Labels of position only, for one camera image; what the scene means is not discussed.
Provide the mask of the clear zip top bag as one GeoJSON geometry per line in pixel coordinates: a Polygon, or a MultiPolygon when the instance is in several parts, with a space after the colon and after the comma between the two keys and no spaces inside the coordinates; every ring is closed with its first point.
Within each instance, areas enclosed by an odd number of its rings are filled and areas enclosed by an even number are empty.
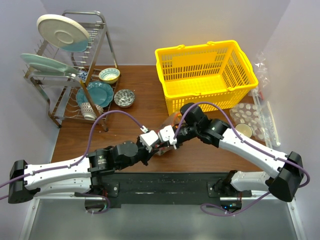
{"type": "MultiPolygon", "coordinates": [[[[163,129],[164,127],[171,125],[174,126],[176,124],[179,124],[180,120],[181,120],[182,115],[180,114],[180,112],[176,111],[174,113],[172,113],[161,125],[160,127],[156,130],[156,132],[159,132],[161,129],[163,129]]],[[[159,151],[156,153],[156,155],[158,156],[162,156],[163,154],[165,154],[166,152],[172,150],[173,147],[172,146],[165,146],[165,147],[161,147],[159,149],[159,151]]]]}

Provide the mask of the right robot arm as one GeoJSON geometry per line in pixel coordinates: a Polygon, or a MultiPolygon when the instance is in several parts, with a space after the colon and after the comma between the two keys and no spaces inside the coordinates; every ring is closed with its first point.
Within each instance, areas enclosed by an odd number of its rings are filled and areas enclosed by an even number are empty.
{"type": "Polygon", "coordinates": [[[180,113],[182,119],[174,131],[177,144],[198,138],[204,144],[232,152],[261,169],[256,172],[232,170],[224,180],[213,185],[216,191],[230,197],[243,191],[264,191],[284,202],[293,200],[306,176],[300,154],[262,145],[237,131],[230,120],[209,119],[195,103],[183,105],[180,113]]]}

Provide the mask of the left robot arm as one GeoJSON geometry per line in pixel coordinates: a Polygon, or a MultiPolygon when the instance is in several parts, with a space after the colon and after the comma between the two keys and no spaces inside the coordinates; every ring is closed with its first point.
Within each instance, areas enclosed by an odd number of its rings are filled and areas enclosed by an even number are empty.
{"type": "Polygon", "coordinates": [[[138,162],[148,165],[157,147],[157,143],[125,141],[61,162],[27,164],[17,160],[9,174],[8,203],[25,203],[34,197],[63,192],[99,196],[104,190],[103,176],[138,162]]]}

